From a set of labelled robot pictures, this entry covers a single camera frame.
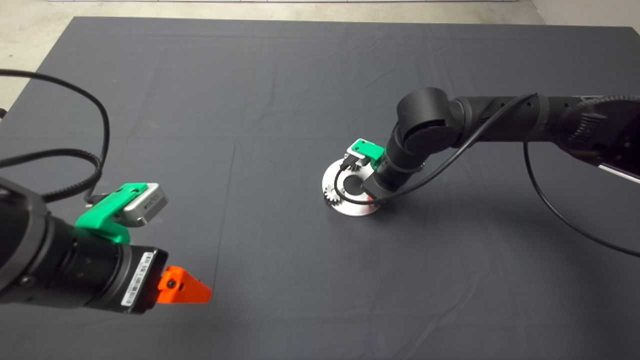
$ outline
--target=table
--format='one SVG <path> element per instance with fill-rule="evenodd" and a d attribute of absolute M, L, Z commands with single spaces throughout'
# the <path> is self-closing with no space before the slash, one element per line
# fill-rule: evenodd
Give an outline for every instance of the table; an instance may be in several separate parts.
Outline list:
<path fill-rule="evenodd" d="M 371 217 L 331 210 L 320 182 L 354 139 L 384 144 L 416 88 L 640 94 L 638 58 L 630 28 L 75 18 L 40 71 L 109 110 L 98 191 L 161 183 L 170 203 L 132 241 L 169 251 L 214 300 L 143 316 L 3 306 L 3 356 L 637 358 L 640 261 L 554 218 L 520 145 L 478 144 Z M 100 136 L 90 103 L 32 81 L 0 154 L 98 152 Z M 2 175 L 43 192 L 90 171 L 47 161 Z M 532 162 L 568 217 L 640 249 L 637 186 L 550 144 Z M 73 223 L 83 203 L 51 209 Z"/>

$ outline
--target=circular metal base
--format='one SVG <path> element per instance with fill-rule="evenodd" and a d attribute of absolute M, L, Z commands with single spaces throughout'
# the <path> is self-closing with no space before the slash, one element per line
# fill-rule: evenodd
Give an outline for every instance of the circular metal base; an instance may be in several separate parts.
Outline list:
<path fill-rule="evenodd" d="M 343 159 L 340 159 L 335 163 L 332 163 L 324 172 L 324 176 L 322 178 L 322 191 L 327 204 L 336 211 L 352 217 L 361 217 L 374 213 L 377 209 L 380 208 L 380 205 L 352 204 L 348 201 L 342 200 L 335 194 L 336 190 L 333 188 L 333 180 L 335 179 L 335 175 L 340 170 L 340 164 L 342 164 L 342 161 Z M 360 195 L 351 195 L 350 193 L 344 191 L 344 180 L 347 177 L 355 175 L 364 181 L 371 174 L 373 174 L 373 168 L 371 167 L 371 165 L 367 165 L 365 167 L 354 166 L 348 168 L 347 170 L 343 171 L 338 177 L 338 189 L 349 199 L 363 201 L 371 200 L 371 198 L 364 192 Z"/>

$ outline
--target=cable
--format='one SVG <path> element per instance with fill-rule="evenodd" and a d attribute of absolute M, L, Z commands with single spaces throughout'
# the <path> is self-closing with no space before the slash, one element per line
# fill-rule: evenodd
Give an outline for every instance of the cable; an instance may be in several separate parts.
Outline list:
<path fill-rule="evenodd" d="M 431 180 L 433 180 L 436 176 L 440 175 L 446 168 L 449 167 L 449 165 L 451 165 L 454 161 L 456 161 L 460 155 L 463 154 L 463 152 L 465 152 L 469 147 L 471 147 L 471 145 L 473 145 L 476 140 L 482 136 L 482 134 L 496 121 L 498 121 L 505 113 L 511 111 L 514 107 L 518 106 L 520 103 L 528 100 L 530 97 L 537 95 L 537 93 L 532 93 L 532 94 L 527 94 L 527 95 L 521 95 L 511 101 L 509 101 L 507 103 L 507 105 L 503 106 L 502 108 L 500 108 L 500 110 L 496 111 L 484 124 L 482 124 L 482 126 L 480 126 L 478 128 L 478 130 L 476 130 L 470 137 L 469 139 L 467 139 L 467 141 L 465 143 L 462 144 L 462 146 L 460 146 L 460 148 L 458 150 L 456 150 L 456 152 L 454 152 L 451 156 L 449 156 L 439 167 L 437 167 L 434 171 L 432 171 L 432 173 L 430 173 L 429 175 L 427 175 L 424 179 L 420 180 L 418 183 L 415 183 L 407 188 L 405 188 L 404 190 L 398 191 L 392 195 L 389 195 L 387 197 L 381 197 L 378 199 L 374 199 L 374 200 L 353 200 L 353 199 L 349 199 L 348 197 L 346 197 L 346 195 L 344 195 L 339 189 L 338 187 L 338 177 L 340 176 L 340 174 L 346 169 L 346 167 L 342 167 L 340 166 L 340 170 L 338 171 L 338 173 L 335 175 L 335 179 L 333 180 L 333 188 L 335 189 L 335 192 L 338 194 L 338 196 L 346 201 L 346 202 L 350 202 L 353 204 L 358 204 L 358 205 L 375 205 L 375 204 L 381 204 L 383 202 L 389 201 L 391 199 L 395 199 L 397 197 L 406 195 L 410 192 L 413 192 L 415 190 L 418 190 L 419 188 L 423 187 L 424 185 L 426 185 L 427 183 L 429 183 Z"/>
<path fill-rule="evenodd" d="M 71 186 L 68 186 L 64 189 L 60 189 L 60 190 L 56 190 L 54 192 L 50 192 L 46 195 L 48 195 L 49 199 L 55 199 L 55 200 L 49 200 L 47 201 L 45 199 L 46 202 L 50 202 L 50 201 L 56 201 L 56 200 L 60 200 L 60 199 L 64 199 L 65 197 L 70 197 L 73 195 L 76 195 L 84 190 L 86 190 L 86 193 L 84 195 L 84 201 L 89 203 L 89 204 L 93 204 L 94 203 L 94 196 L 93 196 L 93 190 L 95 189 L 95 185 L 98 182 L 98 180 L 100 179 L 100 176 L 102 175 L 102 168 L 104 166 L 104 162 L 107 158 L 107 153 L 109 152 L 109 137 L 111 136 L 111 130 L 109 128 L 109 115 L 107 114 L 107 109 L 105 109 L 104 105 L 98 100 L 98 98 L 96 98 L 95 96 L 93 96 L 90 92 L 76 86 L 73 85 L 72 83 L 69 83 L 67 81 L 64 81 L 62 79 L 58 79 L 56 77 L 50 76 L 50 75 L 45 75 L 45 74 L 40 74 L 37 72 L 31 72 L 31 71 L 23 71 L 23 70 L 10 70 L 10 69 L 0 69 L 0 76 L 8 76 L 8 77 L 12 77 L 12 78 L 28 78 L 28 79 L 37 79 L 37 80 L 42 80 L 42 81 L 46 81 L 48 83 L 53 83 L 59 86 L 62 86 L 64 88 L 67 88 L 73 92 L 76 92 L 82 96 L 84 96 L 85 98 L 87 98 L 89 101 L 91 101 L 92 103 L 94 103 L 94 105 L 96 105 L 96 107 L 98 107 L 98 110 L 100 111 L 100 116 L 102 117 L 102 149 L 100 150 L 100 161 L 98 163 L 98 168 L 97 168 L 97 178 L 95 179 L 95 181 L 87 188 L 85 187 L 85 183 L 84 181 L 86 181 L 86 179 L 84 181 L 81 181 L 80 183 L 76 183 L 73 184 Z M 26 154 L 24 156 L 30 156 L 33 154 L 41 154 L 43 152 L 34 152 L 31 154 Z M 81 191 L 77 191 L 76 188 L 81 187 L 84 188 L 84 190 Z"/>
<path fill-rule="evenodd" d="M 100 159 L 87 151 L 79 150 L 79 149 L 51 149 L 37 152 L 30 152 L 24 155 L 14 156 L 12 158 L 6 158 L 0 160 L 0 168 L 11 167 L 14 165 L 20 165 L 24 163 L 28 163 L 29 161 L 38 160 L 42 158 L 50 158 L 53 156 L 71 156 L 74 158 L 83 159 L 89 161 L 95 167 L 95 171 L 87 177 L 86 179 L 66 188 L 62 188 L 60 190 L 56 190 L 54 192 L 45 193 L 42 195 L 42 198 L 45 202 L 52 202 L 61 199 L 65 199 L 67 197 L 71 197 L 73 195 L 77 195 L 91 187 L 95 186 L 95 183 L 98 182 L 100 176 L 102 175 L 102 163 Z"/>
<path fill-rule="evenodd" d="M 595 241 L 596 243 L 604 246 L 604 247 L 608 247 L 609 249 L 615 250 L 615 251 L 619 251 L 622 252 L 623 254 L 627 254 L 627 255 L 631 255 L 631 256 L 635 256 L 637 258 L 640 258 L 640 252 L 638 251 L 634 251 L 631 249 L 627 249 L 625 247 L 620 247 L 617 246 L 615 244 L 609 243 L 608 241 L 605 241 L 597 236 L 594 236 L 590 233 L 588 233 L 586 230 L 578 227 L 577 225 L 572 224 L 569 220 L 567 220 L 562 214 L 560 214 L 560 212 L 553 206 L 551 205 L 551 202 L 549 202 L 549 200 L 547 199 L 547 197 L 545 196 L 545 194 L 542 192 L 542 189 L 540 189 L 540 186 L 538 186 L 538 182 L 536 180 L 536 177 L 533 175 L 533 169 L 531 168 L 531 160 L 529 159 L 529 142 L 527 140 L 525 140 L 522 143 L 522 150 L 523 150 L 523 154 L 524 154 L 524 163 L 527 167 L 527 173 L 529 174 L 529 179 L 531 180 L 531 184 L 533 185 L 533 188 L 536 190 L 536 193 L 538 194 L 538 197 L 540 197 L 540 199 L 542 200 L 542 202 L 545 203 L 545 205 L 549 208 L 549 210 L 551 210 L 551 212 L 553 214 L 555 214 L 555 216 L 557 216 L 560 220 L 562 220 L 562 222 L 564 222 L 568 227 L 571 227 L 573 230 L 577 231 L 579 234 L 583 235 L 585 238 Z"/>

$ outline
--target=label sticker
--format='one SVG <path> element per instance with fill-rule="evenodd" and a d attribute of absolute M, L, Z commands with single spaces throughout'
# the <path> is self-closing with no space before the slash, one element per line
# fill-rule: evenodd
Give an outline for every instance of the label sticker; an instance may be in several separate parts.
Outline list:
<path fill-rule="evenodd" d="M 133 304 L 133 300 L 136 300 L 136 296 L 140 290 L 140 285 L 142 285 L 142 280 L 145 279 L 145 275 L 147 274 L 147 270 L 149 270 L 149 265 L 153 259 L 153 252 L 146 252 L 142 254 L 136 273 L 133 274 L 133 278 L 131 278 L 127 292 L 124 294 L 120 305 L 131 306 Z"/>

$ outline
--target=green 3d-printed bracket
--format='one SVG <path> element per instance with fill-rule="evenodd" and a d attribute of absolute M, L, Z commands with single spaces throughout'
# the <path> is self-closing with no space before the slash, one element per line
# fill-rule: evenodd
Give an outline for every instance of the green 3d-printed bracket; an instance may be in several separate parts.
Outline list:
<path fill-rule="evenodd" d="M 102 199 L 76 221 L 76 227 L 115 243 L 129 243 L 129 230 L 113 222 L 113 216 L 147 189 L 146 183 L 127 183 Z"/>
<path fill-rule="evenodd" d="M 371 162 L 371 167 L 376 170 L 378 165 L 380 164 L 380 160 L 385 153 L 385 148 L 382 146 L 378 146 L 372 142 L 368 142 L 367 140 L 360 139 L 351 146 L 351 150 L 359 152 L 363 154 L 369 161 Z"/>

